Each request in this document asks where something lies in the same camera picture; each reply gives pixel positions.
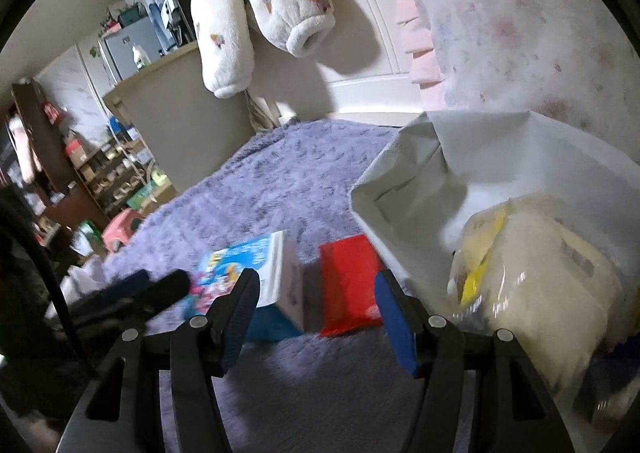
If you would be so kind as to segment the blue milk carton box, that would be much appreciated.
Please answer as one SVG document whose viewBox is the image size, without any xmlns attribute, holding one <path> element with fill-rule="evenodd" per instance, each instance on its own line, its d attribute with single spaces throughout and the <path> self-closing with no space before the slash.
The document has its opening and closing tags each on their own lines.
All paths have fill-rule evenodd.
<svg viewBox="0 0 640 453">
<path fill-rule="evenodd" d="M 204 314 L 227 295 L 245 269 L 257 272 L 260 291 L 246 340 L 277 343 L 303 335 L 304 287 L 296 245 L 284 231 L 249 239 L 205 254 L 192 275 L 183 317 Z"/>
</svg>

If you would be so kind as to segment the red snack packet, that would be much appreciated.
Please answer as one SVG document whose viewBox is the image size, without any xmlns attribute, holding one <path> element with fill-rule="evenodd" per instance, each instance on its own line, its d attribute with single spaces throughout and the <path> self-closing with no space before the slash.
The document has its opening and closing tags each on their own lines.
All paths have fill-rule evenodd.
<svg viewBox="0 0 640 453">
<path fill-rule="evenodd" d="M 383 269 L 378 253 L 363 234 L 319 247 L 323 337 L 336 337 L 382 324 L 374 280 Z"/>
</svg>

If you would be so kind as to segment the cheese cake plastic package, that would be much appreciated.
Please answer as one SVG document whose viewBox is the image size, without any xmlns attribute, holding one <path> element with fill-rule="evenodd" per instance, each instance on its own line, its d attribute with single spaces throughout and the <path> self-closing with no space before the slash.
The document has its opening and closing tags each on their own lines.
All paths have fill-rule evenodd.
<svg viewBox="0 0 640 453">
<path fill-rule="evenodd" d="M 634 288 L 608 238 L 548 194 L 471 216 L 447 285 L 463 329 L 508 329 L 552 395 L 576 390 L 600 346 L 629 333 Z"/>
</svg>

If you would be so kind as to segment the pink plastic stool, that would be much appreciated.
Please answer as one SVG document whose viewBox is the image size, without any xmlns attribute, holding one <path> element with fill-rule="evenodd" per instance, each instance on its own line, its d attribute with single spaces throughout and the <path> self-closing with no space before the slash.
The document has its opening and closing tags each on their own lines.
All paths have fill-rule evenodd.
<svg viewBox="0 0 640 453">
<path fill-rule="evenodd" d="M 141 226 L 144 218 L 131 208 L 126 208 L 115 216 L 102 232 L 103 243 L 110 254 L 116 254 L 127 246 Z"/>
</svg>

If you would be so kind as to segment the brown wooden shelf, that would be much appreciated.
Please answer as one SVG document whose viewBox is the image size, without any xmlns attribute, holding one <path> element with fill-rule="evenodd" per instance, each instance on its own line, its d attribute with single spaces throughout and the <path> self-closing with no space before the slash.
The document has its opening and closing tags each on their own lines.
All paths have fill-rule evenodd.
<svg viewBox="0 0 640 453">
<path fill-rule="evenodd" d="M 63 136 L 49 122 L 38 86 L 34 83 L 13 84 L 12 96 L 42 167 L 35 189 L 43 202 L 44 216 L 68 231 L 74 231 L 84 221 L 104 229 L 110 219 L 65 154 Z"/>
</svg>

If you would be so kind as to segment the beige bedside cabinet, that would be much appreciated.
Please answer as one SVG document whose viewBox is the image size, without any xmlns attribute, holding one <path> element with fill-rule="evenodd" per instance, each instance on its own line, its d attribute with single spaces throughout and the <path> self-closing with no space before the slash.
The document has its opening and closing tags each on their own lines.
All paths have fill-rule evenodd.
<svg viewBox="0 0 640 453">
<path fill-rule="evenodd" d="M 196 43 L 118 83 L 103 101 L 122 124 L 134 125 L 180 193 L 216 172 L 255 135 L 244 95 L 219 100 L 204 87 Z"/>
</svg>

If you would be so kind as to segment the floral white pillow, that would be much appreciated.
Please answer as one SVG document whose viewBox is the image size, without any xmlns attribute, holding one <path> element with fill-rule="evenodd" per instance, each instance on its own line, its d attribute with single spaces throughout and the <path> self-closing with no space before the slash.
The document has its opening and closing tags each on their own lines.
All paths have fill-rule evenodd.
<svg viewBox="0 0 640 453">
<path fill-rule="evenodd" d="M 399 0 L 430 34 L 430 110 L 535 111 L 639 158 L 639 56 L 602 0 Z"/>
</svg>

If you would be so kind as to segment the cream fleece pajamas hanging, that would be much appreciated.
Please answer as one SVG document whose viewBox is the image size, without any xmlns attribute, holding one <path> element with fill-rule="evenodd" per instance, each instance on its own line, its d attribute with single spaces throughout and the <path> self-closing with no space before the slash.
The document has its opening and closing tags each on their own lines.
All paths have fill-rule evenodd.
<svg viewBox="0 0 640 453">
<path fill-rule="evenodd" d="M 250 30 L 296 58 L 309 56 L 335 25 L 332 0 L 191 0 L 202 80 L 218 99 L 250 86 L 255 59 Z"/>
</svg>

